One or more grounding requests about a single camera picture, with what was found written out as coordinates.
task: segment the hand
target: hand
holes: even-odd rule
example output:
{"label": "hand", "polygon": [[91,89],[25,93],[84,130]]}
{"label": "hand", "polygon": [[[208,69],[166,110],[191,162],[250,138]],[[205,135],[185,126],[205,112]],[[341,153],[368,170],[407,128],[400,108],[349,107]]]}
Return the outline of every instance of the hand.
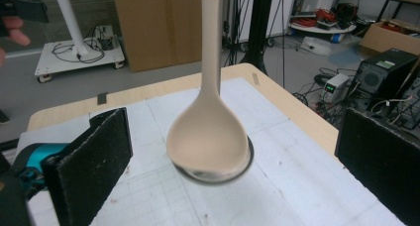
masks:
{"label": "hand", "polygon": [[[19,45],[26,46],[31,40],[19,29],[24,25],[24,21],[19,17],[4,17],[4,25],[9,30],[9,39]],[[0,66],[3,65],[6,58],[6,52],[0,48]]]}

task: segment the large spoon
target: large spoon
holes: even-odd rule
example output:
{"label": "large spoon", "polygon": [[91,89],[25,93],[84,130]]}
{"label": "large spoon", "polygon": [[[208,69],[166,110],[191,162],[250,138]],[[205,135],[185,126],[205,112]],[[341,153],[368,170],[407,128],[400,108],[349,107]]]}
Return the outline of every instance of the large spoon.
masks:
{"label": "large spoon", "polygon": [[220,98],[222,0],[202,0],[202,80],[195,101],[173,123],[167,153],[188,177],[230,181],[251,165],[254,152],[244,127]]}

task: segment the white table surface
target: white table surface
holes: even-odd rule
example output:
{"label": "white table surface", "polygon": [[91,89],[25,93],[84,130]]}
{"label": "white table surface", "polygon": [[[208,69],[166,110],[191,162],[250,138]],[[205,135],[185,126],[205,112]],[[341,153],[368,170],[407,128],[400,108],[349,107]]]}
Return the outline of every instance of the white table surface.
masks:
{"label": "white table surface", "polygon": [[[253,165],[238,180],[220,186],[184,178],[166,154],[165,139],[198,91],[126,106],[134,156],[91,225],[402,225],[343,165],[241,78],[223,81],[221,96],[253,142]],[[24,133],[18,148],[69,143],[95,114]],[[29,205],[38,225],[58,225],[47,192]]]}

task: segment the wheel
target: wheel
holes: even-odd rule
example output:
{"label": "wheel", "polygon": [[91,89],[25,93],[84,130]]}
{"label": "wheel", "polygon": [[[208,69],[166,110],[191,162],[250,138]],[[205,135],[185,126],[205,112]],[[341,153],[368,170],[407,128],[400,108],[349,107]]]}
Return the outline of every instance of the wheel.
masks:
{"label": "wheel", "polygon": [[248,43],[241,43],[240,48],[242,52],[246,53],[248,50]]}
{"label": "wheel", "polygon": [[334,44],[338,44],[339,42],[341,42],[343,40],[343,38],[346,36],[346,34],[334,34],[331,37],[331,42]]}
{"label": "wheel", "polygon": [[53,77],[50,74],[39,75],[37,77],[37,80],[38,80],[39,83],[45,83],[45,82],[50,81],[52,79],[53,79]]}
{"label": "wheel", "polygon": [[266,40],[266,45],[267,45],[269,48],[274,47],[274,39],[273,39],[273,38],[268,38],[268,39]]}
{"label": "wheel", "polygon": [[124,61],[117,61],[114,63],[114,68],[119,69],[124,66]]}
{"label": "wheel", "polygon": [[289,27],[289,28],[287,28],[287,33],[286,34],[289,35],[289,36],[294,36],[294,35],[296,35],[296,30]]}

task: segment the black stand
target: black stand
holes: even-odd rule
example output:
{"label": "black stand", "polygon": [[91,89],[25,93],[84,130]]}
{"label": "black stand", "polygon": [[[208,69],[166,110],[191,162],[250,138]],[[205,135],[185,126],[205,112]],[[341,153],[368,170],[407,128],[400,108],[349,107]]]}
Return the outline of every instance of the black stand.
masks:
{"label": "black stand", "polygon": [[263,63],[263,52],[270,8],[271,0],[254,0],[248,50],[241,60],[241,63],[250,63],[266,75],[267,72]]}

